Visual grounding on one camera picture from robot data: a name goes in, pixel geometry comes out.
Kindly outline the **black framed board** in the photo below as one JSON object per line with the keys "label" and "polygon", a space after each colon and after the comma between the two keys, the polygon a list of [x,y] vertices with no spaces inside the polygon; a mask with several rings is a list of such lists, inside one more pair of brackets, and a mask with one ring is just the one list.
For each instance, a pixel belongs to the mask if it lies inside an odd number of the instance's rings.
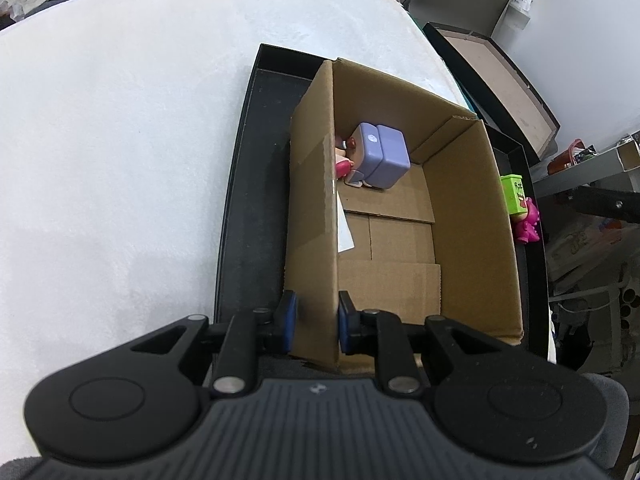
{"label": "black framed board", "polygon": [[521,144],[529,165],[538,164],[560,123],[506,52],[493,39],[454,26],[427,23],[423,33],[480,114]]}

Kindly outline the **brown cardboard box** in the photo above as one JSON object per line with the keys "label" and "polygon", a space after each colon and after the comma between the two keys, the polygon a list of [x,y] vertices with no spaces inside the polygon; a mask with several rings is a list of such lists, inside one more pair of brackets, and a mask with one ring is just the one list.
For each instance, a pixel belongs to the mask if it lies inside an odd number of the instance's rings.
{"label": "brown cardboard box", "polygon": [[[334,138],[360,122],[400,130],[410,168],[388,190],[335,179]],[[336,194],[355,248],[337,252]],[[338,348],[338,292],[359,310],[420,324],[440,314],[518,344],[518,264],[498,165],[484,124],[407,81],[326,61],[292,117],[284,284],[296,293],[294,356],[367,372]]]}

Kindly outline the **white paper slip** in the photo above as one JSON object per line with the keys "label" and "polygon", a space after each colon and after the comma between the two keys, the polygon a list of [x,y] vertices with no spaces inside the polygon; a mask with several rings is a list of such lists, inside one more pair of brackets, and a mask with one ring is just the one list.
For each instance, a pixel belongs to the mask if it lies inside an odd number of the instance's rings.
{"label": "white paper slip", "polygon": [[347,252],[355,248],[352,232],[350,232],[340,194],[336,194],[337,214],[337,252]]}

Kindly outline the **green toy tin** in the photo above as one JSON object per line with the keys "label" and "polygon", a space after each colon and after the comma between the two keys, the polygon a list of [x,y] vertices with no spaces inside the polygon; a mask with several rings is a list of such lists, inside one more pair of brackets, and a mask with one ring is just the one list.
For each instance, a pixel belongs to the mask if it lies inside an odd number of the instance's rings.
{"label": "green toy tin", "polygon": [[505,174],[500,177],[506,209],[511,217],[528,213],[522,177],[519,174]]}

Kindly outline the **pink hooded figurine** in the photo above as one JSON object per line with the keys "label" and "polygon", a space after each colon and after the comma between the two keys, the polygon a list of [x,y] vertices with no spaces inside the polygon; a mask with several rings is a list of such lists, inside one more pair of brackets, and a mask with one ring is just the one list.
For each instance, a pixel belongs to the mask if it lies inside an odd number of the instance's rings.
{"label": "pink hooded figurine", "polygon": [[515,240],[520,244],[528,244],[540,241],[538,233],[538,223],[540,213],[529,197],[525,199],[526,211],[519,214],[512,214],[511,219],[514,224]]}

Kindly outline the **brown-haired doll figurine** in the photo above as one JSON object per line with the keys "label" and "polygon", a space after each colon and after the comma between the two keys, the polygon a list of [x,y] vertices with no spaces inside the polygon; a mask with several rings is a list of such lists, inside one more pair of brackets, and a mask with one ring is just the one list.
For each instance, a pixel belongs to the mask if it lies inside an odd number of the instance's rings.
{"label": "brown-haired doll figurine", "polygon": [[342,180],[354,188],[361,188],[363,180],[356,179],[356,162],[349,155],[361,156],[363,153],[362,141],[359,136],[352,136],[348,140],[340,136],[334,138],[335,153],[335,179]]}

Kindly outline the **black shallow tray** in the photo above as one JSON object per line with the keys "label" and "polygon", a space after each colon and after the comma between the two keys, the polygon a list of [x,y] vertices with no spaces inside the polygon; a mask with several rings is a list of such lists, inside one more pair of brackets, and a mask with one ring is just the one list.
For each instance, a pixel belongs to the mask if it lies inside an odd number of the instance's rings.
{"label": "black shallow tray", "polygon": [[[502,131],[506,110],[497,98],[488,108],[480,107],[487,89],[480,91],[480,104],[469,94],[472,68],[460,54],[446,47],[445,62],[454,69],[478,117],[489,119],[486,129],[501,173],[520,174],[526,192],[535,198],[529,163],[539,162],[534,150],[515,125]],[[232,157],[229,185],[222,220],[214,320],[230,321],[242,308],[274,307],[282,295],[286,231],[288,230],[288,164],[291,116],[325,58],[306,52],[261,44],[250,73]],[[520,277],[524,347],[548,356],[548,289],[544,246],[541,242],[516,248]]]}

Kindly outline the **purple cube toy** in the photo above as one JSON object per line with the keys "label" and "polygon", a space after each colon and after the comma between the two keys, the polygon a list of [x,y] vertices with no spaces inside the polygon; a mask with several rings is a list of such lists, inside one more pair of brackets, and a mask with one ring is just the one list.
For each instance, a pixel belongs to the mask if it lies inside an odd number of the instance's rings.
{"label": "purple cube toy", "polygon": [[404,134],[395,128],[360,122],[346,141],[346,156],[352,171],[349,185],[367,185],[388,190],[410,168]]}

